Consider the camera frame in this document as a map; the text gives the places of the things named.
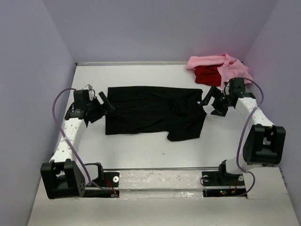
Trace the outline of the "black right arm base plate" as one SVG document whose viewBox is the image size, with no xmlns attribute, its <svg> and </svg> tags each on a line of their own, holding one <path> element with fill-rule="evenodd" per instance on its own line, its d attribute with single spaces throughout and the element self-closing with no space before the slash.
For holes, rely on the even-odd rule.
<svg viewBox="0 0 301 226">
<path fill-rule="evenodd" d="M 246 192 L 242 175 L 222 176 L 219 171 L 203 171 L 200 178 L 203 197 L 234 197 Z"/>
</svg>

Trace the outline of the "black t-shirt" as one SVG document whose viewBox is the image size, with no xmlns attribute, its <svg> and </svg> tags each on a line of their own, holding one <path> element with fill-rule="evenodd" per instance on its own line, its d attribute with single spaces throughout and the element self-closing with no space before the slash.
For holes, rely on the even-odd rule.
<svg viewBox="0 0 301 226">
<path fill-rule="evenodd" d="M 172 142 L 200 137 L 206 112 L 201 89 L 154 86 L 109 87 L 116 108 L 105 117 L 105 134 L 167 132 Z"/>
</svg>

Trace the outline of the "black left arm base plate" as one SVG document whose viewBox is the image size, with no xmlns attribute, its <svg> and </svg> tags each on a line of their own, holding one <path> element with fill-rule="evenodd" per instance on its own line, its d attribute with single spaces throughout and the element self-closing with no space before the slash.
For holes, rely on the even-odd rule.
<svg viewBox="0 0 301 226">
<path fill-rule="evenodd" d="M 105 171 L 103 179 L 93 180 L 95 184 L 86 186 L 84 198 L 119 198 L 119 171 Z"/>
</svg>

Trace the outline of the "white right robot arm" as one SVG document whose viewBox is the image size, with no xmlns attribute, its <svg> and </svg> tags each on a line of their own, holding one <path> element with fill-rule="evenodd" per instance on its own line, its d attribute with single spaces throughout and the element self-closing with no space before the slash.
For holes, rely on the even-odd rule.
<svg viewBox="0 0 301 226">
<path fill-rule="evenodd" d="M 228 108 L 233 107 L 245 120 L 236 156 L 224 160 L 216 173 L 220 184 L 226 185 L 235 176 L 251 169 L 274 166 L 281 162 L 286 130 L 266 117 L 260 109 L 262 102 L 257 102 L 254 94 L 246 90 L 243 78 L 225 82 L 224 90 L 212 86 L 201 105 L 208 105 L 212 98 L 212 115 L 224 117 Z"/>
</svg>

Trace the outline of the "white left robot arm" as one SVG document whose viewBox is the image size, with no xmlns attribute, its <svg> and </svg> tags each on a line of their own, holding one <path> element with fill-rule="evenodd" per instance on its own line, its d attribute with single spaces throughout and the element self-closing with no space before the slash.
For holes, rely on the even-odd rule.
<svg viewBox="0 0 301 226">
<path fill-rule="evenodd" d="M 73 102 L 68 108 L 63 123 L 59 123 L 52 110 L 53 119 L 58 126 L 61 138 L 49 162 L 43 163 L 40 173 L 47 197 L 51 200 L 71 197 L 83 197 L 87 186 L 94 185 L 111 198 L 119 194 L 105 177 L 101 163 L 92 163 L 94 170 L 88 171 L 78 154 L 78 148 L 84 132 L 90 123 L 94 123 L 114 111 L 103 92 L 99 93 L 99 102 L 91 85 L 83 89 L 72 89 Z"/>
</svg>

